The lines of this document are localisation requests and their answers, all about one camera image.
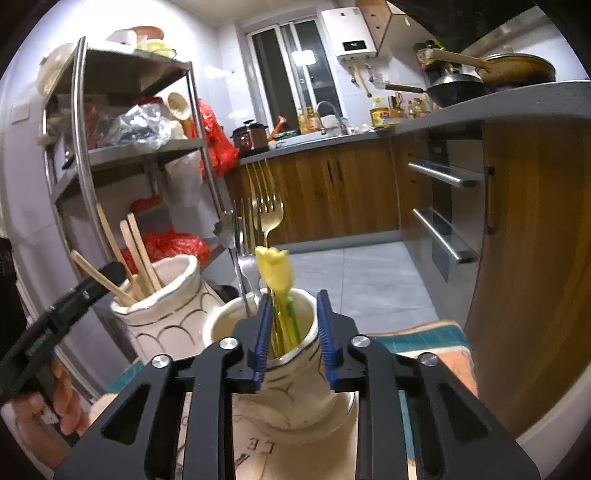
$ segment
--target faucet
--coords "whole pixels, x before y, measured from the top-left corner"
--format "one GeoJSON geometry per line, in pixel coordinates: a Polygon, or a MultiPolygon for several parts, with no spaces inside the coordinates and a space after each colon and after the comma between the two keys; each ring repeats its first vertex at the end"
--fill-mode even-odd
{"type": "Polygon", "coordinates": [[[320,108],[320,105],[322,105],[323,103],[325,103],[326,105],[331,107],[332,111],[335,113],[335,117],[340,123],[340,134],[341,135],[349,135],[349,131],[347,130],[347,125],[345,125],[345,122],[343,122],[343,119],[340,117],[339,113],[337,112],[336,107],[332,103],[327,102],[326,100],[322,100],[321,102],[318,102],[318,105],[316,105],[316,115],[318,115],[318,122],[320,123],[320,134],[326,135],[326,128],[324,128],[324,124],[322,123],[322,119],[320,117],[320,114],[318,113],[318,109],[320,108]]]}

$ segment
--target sink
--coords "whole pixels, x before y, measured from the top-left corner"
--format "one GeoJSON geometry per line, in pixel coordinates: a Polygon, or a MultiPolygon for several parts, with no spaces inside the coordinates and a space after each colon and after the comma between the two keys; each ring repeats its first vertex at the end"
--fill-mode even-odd
{"type": "Polygon", "coordinates": [[[274,144],[269,145],[272,150],[277,148],[285,148],[290,147],[292,145],[299,145],[302,143],[309,143],[309,142],[316,142],[318,140],[326,140],[327,138],[331,137],[338,137],[340,134],[339,129],[331,129],[329,128],[326,132],[326,135],[322,135],[320,132],[313,132],[311,134],[305,135],[298,135],[296,137],[286,138],[285,140],[278,140],[274,142],[274,144]]]}

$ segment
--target gray floor tile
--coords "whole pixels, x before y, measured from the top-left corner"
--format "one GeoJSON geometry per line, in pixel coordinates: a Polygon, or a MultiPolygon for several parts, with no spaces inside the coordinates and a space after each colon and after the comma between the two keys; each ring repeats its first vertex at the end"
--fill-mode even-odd
{"type": "Polygon", "coordinates": [[[342,310],[344,315],[353,317],[359,331],[366,334],[396,332],[438,320],[437,313],[433,308],[402,310],[390,313],[386,311],[373,312],[359,314],[358,316],[355,316],[354,312],[346,307],[343,307],[342,310]]]}
{"type": "Polygon", "coordinates": [[[294,285],[316,296],[319,290],[329,292],[333,310],[340,312],[343,285],[343,250],[327,250],[290,255],[294,285]]]}
{"type": "Polygon", "coordinates": [[[367,332],[389,332],[437,318],[402,242],[345,250],[342,313],[367,332]]]}

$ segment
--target white ceramic vase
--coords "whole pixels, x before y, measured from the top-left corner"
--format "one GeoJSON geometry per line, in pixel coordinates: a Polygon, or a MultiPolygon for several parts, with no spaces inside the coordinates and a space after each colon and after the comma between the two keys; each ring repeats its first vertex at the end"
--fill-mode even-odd
{"type": "MultiPolygon", "coordinates": [[[[116,299],[111,310],[125,323],[143,363],[160,353],[174,360],[203,350],[203,325],[209,313],[223,304],[201,278],[199,262],[192,255],[165,258],[154,264],[164,287],[131,307],[116,299]]],[[[122,285],[130,290],[129,281],[122,285]]]]}
{"type": "MultiPolygon", "coordinates": [[[[335,394],[326,384],[316,299],[297,288],[292,289],[291,296],[300,332],[306,332],[304,339],[281,358],[267,362],[259,392],[236,395],[241,414],[280,443],[310,442],[331,434],[344,422],[355,399],[352,394],[335,394]]],[[[248,300],[255,311],[252,293],[248,300]]],[[[244,317],[240,298],[213,311],[203,327],[204,347],[230,336],[236,322],[244,317]]]]}

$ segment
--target water heater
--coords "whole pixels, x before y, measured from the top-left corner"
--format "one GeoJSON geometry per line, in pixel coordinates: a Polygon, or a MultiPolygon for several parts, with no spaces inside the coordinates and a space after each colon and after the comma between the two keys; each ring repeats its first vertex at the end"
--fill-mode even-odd
{"type": "Polygon", "coordinates": [[[322,19],[339,61],[366,59],[378,54],[359,8],[324,10],[322,19]]]}

